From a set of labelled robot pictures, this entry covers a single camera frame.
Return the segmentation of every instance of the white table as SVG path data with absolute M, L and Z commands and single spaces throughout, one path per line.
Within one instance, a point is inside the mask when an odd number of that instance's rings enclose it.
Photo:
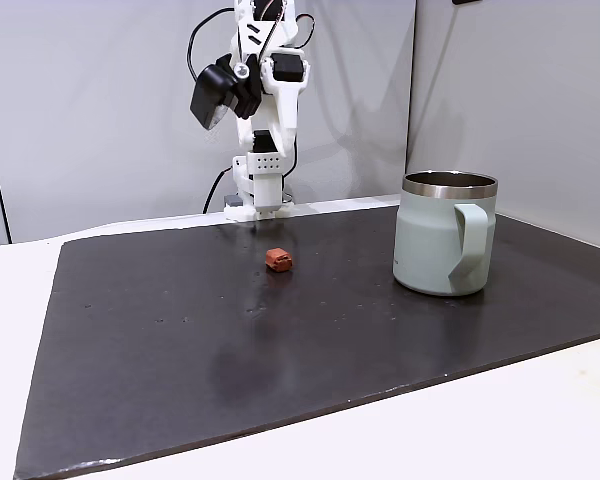
M 298 215 L 397 205 L 324 202 Z M 227 223 L 222 214 L 109 225 L 0 247 L 0 479 L 11 479 L 62 244 Z M 92 474 L 181 478 L 600 479 L 600 341 L 213 447 Z

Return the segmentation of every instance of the black mat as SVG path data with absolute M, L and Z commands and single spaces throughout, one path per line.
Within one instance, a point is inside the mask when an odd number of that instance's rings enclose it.
M 66 244 L 16 478 L 140 462 L 600 338 L 600 249 L 499 218 L 487 289 L 427 297 L 394 282 L 395 214 Z M 292 273 L 267 272 L 273 247 Z

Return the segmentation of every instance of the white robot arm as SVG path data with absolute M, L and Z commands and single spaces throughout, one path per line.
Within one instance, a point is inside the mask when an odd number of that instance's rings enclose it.
M 213 128 L 229 108 L 238 117 L 238 137 L 247 153 L 233 159 L 239 198 L 227 205 L 227 216 L 272 218 L 284 214 L 283 178 L 297 160 L 298 97 L 311 66 L 294 46 L 294 0 L 234 0 L 234 14 L 238 29 L 230 57 L 196 79 L 191 110 L 205 128 Z M 266 128 L 254 129 L 254 123 Z

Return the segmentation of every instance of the stainless steel rim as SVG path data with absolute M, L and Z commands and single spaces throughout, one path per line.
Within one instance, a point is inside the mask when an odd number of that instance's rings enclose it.
M 495 197 L 498 180 L 477 173 L 428 170 L 405 175 L 402 189 L 421 197 L 478 200 Z

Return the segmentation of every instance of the insulated mug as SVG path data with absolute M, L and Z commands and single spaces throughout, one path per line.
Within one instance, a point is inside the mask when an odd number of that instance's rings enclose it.
M 430 295 L 462 296 L 487 284 L 498 181 L 464 172 L 406 175 L 393 274 Z

